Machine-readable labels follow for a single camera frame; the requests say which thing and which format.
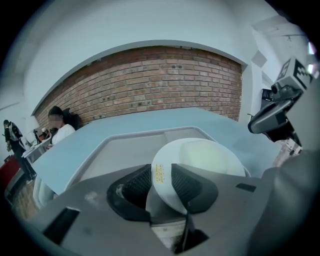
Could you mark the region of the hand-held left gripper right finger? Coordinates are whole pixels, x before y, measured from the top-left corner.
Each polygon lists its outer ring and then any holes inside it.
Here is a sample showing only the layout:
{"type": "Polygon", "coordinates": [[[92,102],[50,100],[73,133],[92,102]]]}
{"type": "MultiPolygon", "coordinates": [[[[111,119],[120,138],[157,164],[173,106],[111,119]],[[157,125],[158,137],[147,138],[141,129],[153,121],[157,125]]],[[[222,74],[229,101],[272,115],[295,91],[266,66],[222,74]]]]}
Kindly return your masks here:
{"type": "Polygon", "coordinates": [[[172,164],[171,184],[187,210],[180,256],[247,256],[250,239],[273,188],[273,170],[261,178],[172,164]]]}

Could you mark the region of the white round plate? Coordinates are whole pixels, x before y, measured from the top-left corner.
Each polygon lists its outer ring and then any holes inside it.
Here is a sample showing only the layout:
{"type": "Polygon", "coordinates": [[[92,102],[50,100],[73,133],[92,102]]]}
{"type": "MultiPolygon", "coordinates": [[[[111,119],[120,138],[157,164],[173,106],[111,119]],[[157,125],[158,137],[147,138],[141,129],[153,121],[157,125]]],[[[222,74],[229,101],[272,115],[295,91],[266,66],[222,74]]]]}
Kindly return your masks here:
{"type": "Polygon", "coordinates": [[[184,164],[214,173],[245,177],[246,169],[238,157],[225,146],[208,139],[182,138],[164,145],[151,164],[152,185],[173,210],[186,214],[172,185],[172,164],[184,164]]]}

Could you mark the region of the blue table with white legs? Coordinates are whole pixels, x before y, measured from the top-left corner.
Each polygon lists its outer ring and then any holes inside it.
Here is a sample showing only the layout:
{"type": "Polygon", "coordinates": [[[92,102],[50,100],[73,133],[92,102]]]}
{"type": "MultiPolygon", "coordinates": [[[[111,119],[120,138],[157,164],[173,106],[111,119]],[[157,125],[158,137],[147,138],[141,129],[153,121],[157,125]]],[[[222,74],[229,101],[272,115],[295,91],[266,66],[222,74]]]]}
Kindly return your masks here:
{"type": "Polygon", "coordinates": [[[44,153],[33,164],[37,176],[60,195],[82,165],[118,136],[196,128],[231,150],[252,177],[270,168],[281,150],[263,134],[252,134],[246,125],[201,108],[174,108],[102,118],[85,125],[44,153]]]}

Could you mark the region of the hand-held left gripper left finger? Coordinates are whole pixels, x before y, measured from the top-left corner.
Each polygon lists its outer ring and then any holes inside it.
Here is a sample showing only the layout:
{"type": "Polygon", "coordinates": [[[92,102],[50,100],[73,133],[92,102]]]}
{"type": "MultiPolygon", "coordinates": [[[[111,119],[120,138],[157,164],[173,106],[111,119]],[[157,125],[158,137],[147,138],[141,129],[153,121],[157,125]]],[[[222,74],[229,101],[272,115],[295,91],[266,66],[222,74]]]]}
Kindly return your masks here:
{"type": "Polygon", "coordinates": [[[146,211],[151,165],[72,185],[32,219],[29,234],[49,256],[173,256],[146,211]]]}

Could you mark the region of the white desk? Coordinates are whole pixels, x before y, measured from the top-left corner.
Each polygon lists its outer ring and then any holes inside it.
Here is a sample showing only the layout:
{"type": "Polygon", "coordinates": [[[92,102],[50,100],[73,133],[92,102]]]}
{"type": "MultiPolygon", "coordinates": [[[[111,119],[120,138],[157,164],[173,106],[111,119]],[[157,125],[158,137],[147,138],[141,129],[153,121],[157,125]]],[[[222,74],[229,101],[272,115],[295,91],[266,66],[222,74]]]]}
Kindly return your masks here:
{"type": "Polygon", "coordinates": [[[43,140],[40,144],[33,145],[28,150],[26,150],[22,157],[26,159],[30,165],[32,165],[39,157],[41,157],[49,148],[51,143],[51,137],[43,140]]]}

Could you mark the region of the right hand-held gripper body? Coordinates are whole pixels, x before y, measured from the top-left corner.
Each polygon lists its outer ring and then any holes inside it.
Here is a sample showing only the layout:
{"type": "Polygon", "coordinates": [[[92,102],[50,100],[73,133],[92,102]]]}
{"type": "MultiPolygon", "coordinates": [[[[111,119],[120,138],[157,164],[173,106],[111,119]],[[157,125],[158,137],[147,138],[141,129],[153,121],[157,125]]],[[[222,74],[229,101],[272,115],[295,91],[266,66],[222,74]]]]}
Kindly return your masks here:
{"type": "Polygon", "coordinates": [[[287,113],[306,92],[314,77],[295,57],[283,64],[279,75],[271,86],[271,102],[267,105],[273,110],[279,123],[265,135],[273,142],[293,140],[301,146],[300,139],[287,118],[287,113]]]}

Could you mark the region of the red low cabinet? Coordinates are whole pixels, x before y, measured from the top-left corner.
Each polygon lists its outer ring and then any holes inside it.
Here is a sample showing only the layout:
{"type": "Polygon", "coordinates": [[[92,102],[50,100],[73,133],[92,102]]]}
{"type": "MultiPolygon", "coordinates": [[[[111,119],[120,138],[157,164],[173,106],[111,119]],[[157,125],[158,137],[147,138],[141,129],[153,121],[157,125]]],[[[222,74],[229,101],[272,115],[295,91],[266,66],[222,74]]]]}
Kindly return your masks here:
{"type": "Polygon", "coordinates": [[[20,176],[21,166],[14,155],[8,156],[0,166],[0,194],[10,191],[20,176]]]}

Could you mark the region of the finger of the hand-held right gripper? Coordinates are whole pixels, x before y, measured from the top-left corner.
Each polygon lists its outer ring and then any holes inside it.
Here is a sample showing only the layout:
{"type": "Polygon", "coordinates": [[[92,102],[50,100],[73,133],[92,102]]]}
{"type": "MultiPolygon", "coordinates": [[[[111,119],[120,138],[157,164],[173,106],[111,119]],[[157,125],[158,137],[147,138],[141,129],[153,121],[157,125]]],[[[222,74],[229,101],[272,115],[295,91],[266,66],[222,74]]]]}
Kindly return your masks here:
{"type": "Polygon", "coordinates": [[[295,134],[287,113],[300,97],[301,94],[297,93],[274,99],[251,118],[248,130],[253,134],[262,134],[284,128],[284,133],[295,134]]]}

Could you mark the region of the grey tray with white rim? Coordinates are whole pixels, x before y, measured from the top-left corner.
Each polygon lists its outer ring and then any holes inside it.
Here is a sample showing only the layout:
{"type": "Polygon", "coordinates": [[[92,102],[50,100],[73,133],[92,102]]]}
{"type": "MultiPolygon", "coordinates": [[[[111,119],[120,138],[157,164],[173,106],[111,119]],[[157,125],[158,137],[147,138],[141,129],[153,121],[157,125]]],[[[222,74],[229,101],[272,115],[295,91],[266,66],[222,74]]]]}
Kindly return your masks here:
{"type": "Polygon", "coordinates": [[[129,167],[150,164],[156,153],[166,144],[186,138],[208,139],[231,150],[246,170],[249,165],[233,143],[246,136],[242,133],[224,133],[209,126],[178,124],[172,127],[107,127],[91,123],[65,141],[70,149],[65,153],[66,163],[61,179],[51,189],[60,195],[81,180],[100,176],[129,167]]]}

